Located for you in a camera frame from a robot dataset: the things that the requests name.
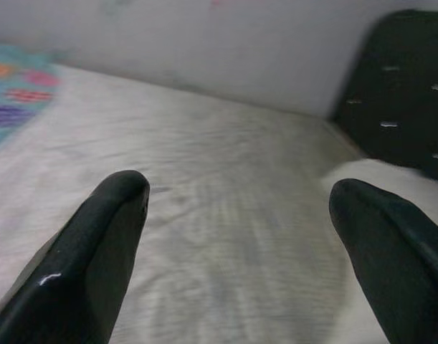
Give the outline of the grey quilted mattress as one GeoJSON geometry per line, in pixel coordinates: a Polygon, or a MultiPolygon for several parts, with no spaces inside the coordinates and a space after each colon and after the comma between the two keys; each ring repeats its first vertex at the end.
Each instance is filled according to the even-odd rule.
{"type": "Polygon", "coordinates": [[[324,120],[59,66],[0,145],[0,299],[105,177],[148,218],[111,344],[384,343],[321,179],[361,160],[324,120]]]}

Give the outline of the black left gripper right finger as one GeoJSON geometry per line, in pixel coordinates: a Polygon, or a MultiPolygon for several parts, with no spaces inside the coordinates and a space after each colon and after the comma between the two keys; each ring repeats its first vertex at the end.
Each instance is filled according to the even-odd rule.
{"type": "Polygon", "coordinates": [[[358,179],[336,182],[329,212],[390,344],[438,344],[438,226],[416,205],[358,179]]]}

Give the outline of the teal blanket with colourful hearts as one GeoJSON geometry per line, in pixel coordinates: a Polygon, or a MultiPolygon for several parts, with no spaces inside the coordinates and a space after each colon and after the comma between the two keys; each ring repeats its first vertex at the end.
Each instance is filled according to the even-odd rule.
{"type": "Polygon", "coordinates": [[[49,54],[0,44],[0,143],[51,103],[58,84],[49,54]]]}

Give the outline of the dark tufted headboard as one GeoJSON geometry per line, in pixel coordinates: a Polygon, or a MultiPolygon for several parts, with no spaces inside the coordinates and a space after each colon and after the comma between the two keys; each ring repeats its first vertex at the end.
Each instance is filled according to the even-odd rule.
{"type": "Polygon", "coordinates": [[[438,11],[396,11],[375,24],[333,121],[369,158],[438,180],[438,11]]]}

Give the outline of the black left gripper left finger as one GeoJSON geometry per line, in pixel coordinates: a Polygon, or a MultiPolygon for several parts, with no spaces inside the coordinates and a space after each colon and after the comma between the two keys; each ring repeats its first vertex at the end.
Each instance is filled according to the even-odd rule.
{"type": "Polygon", "coordinates": [[[150,185],[109,175],[0,301],[0,344],[108,344],[133,273],[150,185]]]}

